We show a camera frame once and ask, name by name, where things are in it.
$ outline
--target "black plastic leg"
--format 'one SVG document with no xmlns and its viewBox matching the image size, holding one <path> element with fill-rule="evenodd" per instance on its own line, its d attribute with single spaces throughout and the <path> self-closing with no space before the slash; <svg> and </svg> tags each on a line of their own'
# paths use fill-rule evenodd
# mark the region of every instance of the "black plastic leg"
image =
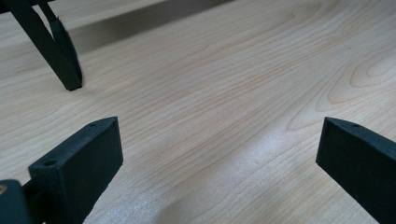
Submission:
<svg viewBox="0 0 396 224">
<path fill-rule="evenodd" d="M 380 223 L 396 221 L 396 143 L 359 124 L 326 118 L 318 165 Z"/>
<path fill-rule="evenodd" d="M 53 33 L 52 38 L 28 0 L 2 1 L 62 81 L 64 87 L 69 91 L 81 88 L 82 75 L 77 54 L 61 22 L 55 17 L 49 21 Z"/>
</svg>

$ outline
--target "screw hole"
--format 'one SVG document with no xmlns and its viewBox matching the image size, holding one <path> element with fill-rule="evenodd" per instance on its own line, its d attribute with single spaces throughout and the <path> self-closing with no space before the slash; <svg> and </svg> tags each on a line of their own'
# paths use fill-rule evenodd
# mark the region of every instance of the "screw hole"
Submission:
<svg viewBox="0 0 396 224">
<path fill-rule="evenodd" d="M 44 165 L 45 166 L 51 166 L 51 165 L 54 165 L 55 163 L 56 163 L 56 161 L 45 161 Z"/>
<path fill-rule="evenodd" d="M 0 185 L 0 194 L 6 192 L 7 190 L 7 185 Z"/>
</svg>

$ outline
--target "black support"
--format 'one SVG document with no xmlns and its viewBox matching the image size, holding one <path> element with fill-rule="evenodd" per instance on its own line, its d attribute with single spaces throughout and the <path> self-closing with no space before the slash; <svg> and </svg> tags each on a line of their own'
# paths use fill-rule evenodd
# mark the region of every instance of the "black support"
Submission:
<svg viewBox="0 0 396 224">
<path fill-rule="evenodd" d="M 23 186 L 0 181 L 0 224 L 80 224 L 122 165 L 117 118 L 97 120 L 29 166 Z"/>
<path fill-rule="evenodd" d="M 3 11 L 9 10 L 28 34 L 55 74 L 69 90 L 82 86 L 82 74 L 73 43 L 62 23 L 55 17 L 46 0 L 38 4 L 49 20 L 52 35 L 32 8 L 29 0 L 1 0 Z"/>
<path fill-rule="evenodd" d="M 378 222 L 396 222 L 396 143 L 326 118 L 317 163 Z"/>
</svg>

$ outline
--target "black bracket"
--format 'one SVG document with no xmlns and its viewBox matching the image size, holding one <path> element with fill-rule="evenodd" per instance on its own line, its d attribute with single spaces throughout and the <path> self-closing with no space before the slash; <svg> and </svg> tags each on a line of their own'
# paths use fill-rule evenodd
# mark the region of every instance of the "black bracket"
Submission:
<svg viewBox="0 0 396 224">
<path fill-rule="evenodd" d="M 33 10 L 38 4 L 49 21 L 52 35 Z M 82 73 L 69 34 L 50 9 L 47 0 L 0 0 L 0 12 L 10 11 L 30 37 L 49 66 L 64 84 L 73 91 L 82 87 Z"/>
<path fill-rule="evenodd" d="M 317 164 L 380 223 L 396 221 L 396 143 L 359 124 L 326 118 Z"/>
<path fill-rule="evenodd" d="M 117 118 L 86 125 L 30 165 L 23 187 L 0 181 L 0 224 L 82 223 L 122 161 Z"/>
</svg>

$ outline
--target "light wood surface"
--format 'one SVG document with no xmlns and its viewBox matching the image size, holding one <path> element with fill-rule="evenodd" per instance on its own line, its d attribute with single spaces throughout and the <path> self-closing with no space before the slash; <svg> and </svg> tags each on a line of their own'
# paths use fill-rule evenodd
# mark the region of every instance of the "light wood surface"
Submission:
<svg viewBox="0 0 396 224">
<path fill-rule="evenodd" d="M 375 223 L 315 157 L 326 116 L 396 140 L 396 1 L 50 5 L 84 86 L 0 15 L 0 179 L 118 116 L 124 164 L 85 223 Z"/>
</svg>

